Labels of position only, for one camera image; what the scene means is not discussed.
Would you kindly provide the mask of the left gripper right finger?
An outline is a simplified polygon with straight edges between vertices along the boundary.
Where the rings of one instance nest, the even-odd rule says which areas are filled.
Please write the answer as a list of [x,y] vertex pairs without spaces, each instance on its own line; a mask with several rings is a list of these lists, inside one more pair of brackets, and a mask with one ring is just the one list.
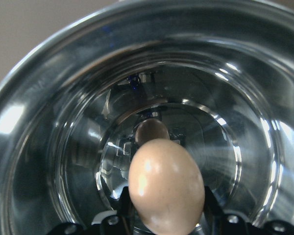
[[248,235],[246,222],[235,213],[225,213],[208,186],[204,187],[204,216],[211,235]]

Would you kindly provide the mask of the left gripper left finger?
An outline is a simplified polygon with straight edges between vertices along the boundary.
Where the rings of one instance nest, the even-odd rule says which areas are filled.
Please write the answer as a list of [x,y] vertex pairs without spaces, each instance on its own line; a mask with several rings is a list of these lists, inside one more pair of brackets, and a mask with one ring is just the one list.
[[117,210],[98,213],[93,219],[95,235],[132,235],[135,209],[128,187],[122,189]]

